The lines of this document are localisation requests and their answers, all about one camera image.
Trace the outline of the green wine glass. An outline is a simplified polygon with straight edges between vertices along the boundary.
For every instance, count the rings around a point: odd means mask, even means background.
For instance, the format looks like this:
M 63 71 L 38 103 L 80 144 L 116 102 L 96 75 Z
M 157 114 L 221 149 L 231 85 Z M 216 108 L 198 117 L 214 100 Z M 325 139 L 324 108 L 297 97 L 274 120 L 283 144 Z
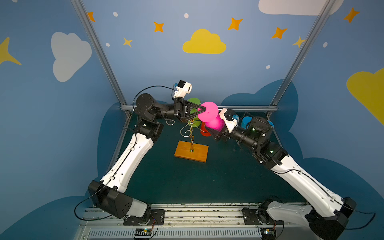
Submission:
M 189 102 L 191 103 L 194 103 L 196 105 L 200 105 L 201 104 L 201 100 L 199 100 L 198 98 L 190 98 L 188 99 Z M 191 109 L 190 110 L 190 114 L 194 114 L 196 113 L 198 110 L 197 109 Z M 193 128 L 197 128 L 201 125 L 201 121 L 198 117 L 195 117 L 193 118 L 193 123 L 191 124 Z

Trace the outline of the red wine glass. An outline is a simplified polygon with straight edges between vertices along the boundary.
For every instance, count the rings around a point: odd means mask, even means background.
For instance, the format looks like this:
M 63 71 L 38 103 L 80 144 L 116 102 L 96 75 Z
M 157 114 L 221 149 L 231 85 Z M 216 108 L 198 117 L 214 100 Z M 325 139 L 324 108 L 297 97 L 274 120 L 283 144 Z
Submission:
M 211 134 L 206 129 L 206 124 L 204 122 L 201 123 L 201 134 L 204 137 L 210 137 L 211 136 Z

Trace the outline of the pink wine glass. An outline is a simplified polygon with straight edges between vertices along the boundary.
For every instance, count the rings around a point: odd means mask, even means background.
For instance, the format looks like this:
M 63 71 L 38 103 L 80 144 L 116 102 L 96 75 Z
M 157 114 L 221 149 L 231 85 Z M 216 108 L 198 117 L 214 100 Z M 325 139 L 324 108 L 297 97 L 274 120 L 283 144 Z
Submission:
M 205 107 L 206 110 L 198 114 L 199 120 L 205 123 L 206 128 L 221 131 L 225 123 L 220 118 L 218 106 L 213 102 L 205 102 L 201 106 Z

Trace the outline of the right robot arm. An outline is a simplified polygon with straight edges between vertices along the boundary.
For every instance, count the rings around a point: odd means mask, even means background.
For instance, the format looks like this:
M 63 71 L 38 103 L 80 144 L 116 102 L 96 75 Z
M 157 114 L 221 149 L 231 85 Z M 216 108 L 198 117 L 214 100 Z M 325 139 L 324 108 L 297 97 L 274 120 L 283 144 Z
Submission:
M 245 223 L 272 225 L 288 222 L 309 228 L 322 240 L 336 240 L 347 230 L 356 202 L 342 198 L 306 172 L 279 144 L 270 141 L 274 129 L 263 117 L 253 117 L 242 127 L 237 115 L 217 116 L 205 123 L 216 141 L 232 139 L 251 150 L 253 157 L 266 169 L 281 177 L 300 193 L 307 205 L 284 204 L 265 200 L 256 210 L 246 209 Z

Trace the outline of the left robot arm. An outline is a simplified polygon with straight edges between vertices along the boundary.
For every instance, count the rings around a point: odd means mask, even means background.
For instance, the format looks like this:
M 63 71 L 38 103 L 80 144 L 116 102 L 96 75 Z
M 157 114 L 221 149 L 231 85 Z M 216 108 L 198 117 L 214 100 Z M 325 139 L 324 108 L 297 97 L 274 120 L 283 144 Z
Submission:
M 125 192 L 141 160 L 162 133 L 164 125 L 158 120 L 178 119 L 186 123 L 206 111 L 205 107 L 184 99 L 192 88 L 192 85 L 185 81 L 175 84 L 172 88 L 173 104 L 158 103 L 144 91 L 134 97 L 133 110 L 140 119 L 132 130 L 130 143 L 101 180 L 92 181 L 88 187 L 89 198 L 95 207 L 118 219 L 125 216 L 136 217 L 143 225 L 150 221 L 150 205 L 127 196 Z

